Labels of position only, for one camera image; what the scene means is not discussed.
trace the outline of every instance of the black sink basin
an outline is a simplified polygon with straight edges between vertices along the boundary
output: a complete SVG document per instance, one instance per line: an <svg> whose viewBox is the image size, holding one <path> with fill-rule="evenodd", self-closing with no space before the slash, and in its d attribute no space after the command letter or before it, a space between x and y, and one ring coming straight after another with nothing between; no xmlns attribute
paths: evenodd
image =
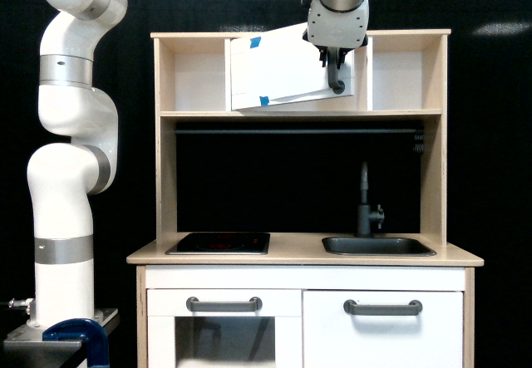
<svg viewBox="0 0 532 368"><path fill-rule="evenodd" d="M322 239L325 250L334 254L356 256L434 256L435 251L409 238L353 238Z"/></svg>

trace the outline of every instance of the cabinet handle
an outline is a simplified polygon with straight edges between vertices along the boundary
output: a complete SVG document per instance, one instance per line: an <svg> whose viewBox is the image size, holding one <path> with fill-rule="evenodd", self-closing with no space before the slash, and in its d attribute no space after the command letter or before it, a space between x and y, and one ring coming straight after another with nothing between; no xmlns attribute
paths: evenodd
<svg viewBox="0 0 532 368"><path fill-rule="evenodd" d="M354 300L346 300L343 310L352 316L417 316L423 310L423 305L418 300L412 300L405 306L360 305Z"/></svg>
<svg viewBox="0 0 532 368"><path fill-rule="evenodd" d="M190 312L257 312L263 308L263 301L252 297L249 302L200 302L197 297L189 297L186 308Z"/></svg>

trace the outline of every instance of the wooden countertop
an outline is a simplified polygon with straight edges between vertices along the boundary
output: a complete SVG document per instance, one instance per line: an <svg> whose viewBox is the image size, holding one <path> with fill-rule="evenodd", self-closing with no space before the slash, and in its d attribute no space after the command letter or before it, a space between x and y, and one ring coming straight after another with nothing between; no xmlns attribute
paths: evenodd
<svg viewBox="0 0 532 368"><path fill-rule="evenodd" d="M188 233L176 233L174 243L157 245L155 241L127 258L129 264L252 264L252 265L331 265L331 266L420 266L481 267L484 260L455 245L442 246L419 234L388 234L387 238L414 238L436 251L435 256L344 256L327 253L322 238L346 236L339 233L271 233L268 254L214 255L165 252Z"/></svg>

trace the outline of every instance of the white cabinet door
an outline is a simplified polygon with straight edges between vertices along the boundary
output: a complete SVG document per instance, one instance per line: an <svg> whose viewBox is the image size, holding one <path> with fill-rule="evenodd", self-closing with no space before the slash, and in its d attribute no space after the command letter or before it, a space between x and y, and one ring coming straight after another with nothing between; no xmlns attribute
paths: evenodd
<svg viewBox="0 0 532 368"><path fill-rule="evenodd" d="M422 310L416 316L350 315L348 300L376 307L419 301ZM304 292L303 366L461 368L462 307L462 292Z"/></svg>

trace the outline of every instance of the black faucet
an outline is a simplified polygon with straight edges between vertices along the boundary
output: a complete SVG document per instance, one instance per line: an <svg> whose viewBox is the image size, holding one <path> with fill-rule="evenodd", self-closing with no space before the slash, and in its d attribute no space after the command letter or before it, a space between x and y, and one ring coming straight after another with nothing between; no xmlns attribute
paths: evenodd
<svg viewBox="0 0 532 368"><path fill-rule="evenodd" d="M384 210L380 204L377 205L377 211L372 212L367 202L367 189L367 162L363 162L360 177L360 204L358 205L357 236L359 238L372 238L371 223L377 223L380 229L384 221Z"/></svg>

